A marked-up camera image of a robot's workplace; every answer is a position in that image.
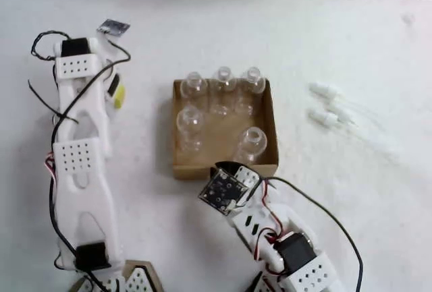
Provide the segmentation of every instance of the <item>yellow object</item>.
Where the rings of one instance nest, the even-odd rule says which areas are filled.
[[[120,84],[114,94],[114,108],[120,109],[123,105],[126,89],[123,84]]]

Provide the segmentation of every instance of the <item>glass bottle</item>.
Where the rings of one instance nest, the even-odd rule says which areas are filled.
[[[194,105],[203,112],[208,110],[208,84],[196,71],[189,73],[180,84],[183,106]]]
[[[267,136],[258,127],[246,129],[238,140],[233,160],[245,165],[254,164],[267,147]]]
[[[186,105],[177,114],[176,124],[180,150],[186,154],[198,152],[203,147],[203,112]]]
[[[254,115],[261,108],[265,89],[265,78],[256,67],[248,69],[239,79],[235,111],[239,114]]]
[[[210,113],[226,116],[234,110],[237,79],[228,67],[220,67],[210,80]]]

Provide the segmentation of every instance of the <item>white table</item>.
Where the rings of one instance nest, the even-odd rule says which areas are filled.
[[[428,0],[0,0],[2,291],[65,291],[49,222],[51,64],[30,55],[49,29],[92,36],[105,19],[121,39],[126,103],[113,123],[109,182],[129,259],[150,260],[166,291],[243,291],[259,266],[225,219],[198,200],[205,183],[171,176],[171,83],[220,65],[258,66],[270,79],[280,166],[332,210],[364,260],[363,291],[429,291],[432,250],[432,2]],[[51,40],[40,51],[51,53]],[[333,84],[379,119],[368,140],[308,122],[322,109],[307,84]],[[392,144],[375,145],[371,138]],[[357,260],[320,210],[281,185],[315,230],[347,291]]]

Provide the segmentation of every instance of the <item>cardboard box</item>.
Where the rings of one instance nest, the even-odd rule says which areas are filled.
[[[273,102],[271,100],[270,82],[266,80],[261,110],[253,117],[232,113],[227,117],[220,117],[206,113],[204,129],[204,145],[202,150],[194,156],[185,156],[178,147],[178,131],[176,117],[183,107],[180,96],[181,80],[173,83],[173,175],[176,179],[208,179],[210,167],[216,162],[232,160],[240,134],[255,125],[267,135],[267,148],[256,165],[251,167],[262,176],[272,176],[279,165],[275,119],[273,116]]]

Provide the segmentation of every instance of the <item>mounting hole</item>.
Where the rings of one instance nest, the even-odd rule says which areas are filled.
[[[255,236],[257,234],[259,225],[256,223],[252,229],[252,236]]]
[[[252,220],[252,216],[248,216],[246,218],[246,223],[244,224],[246,227],[248,227],[250,225],[250,221]]]

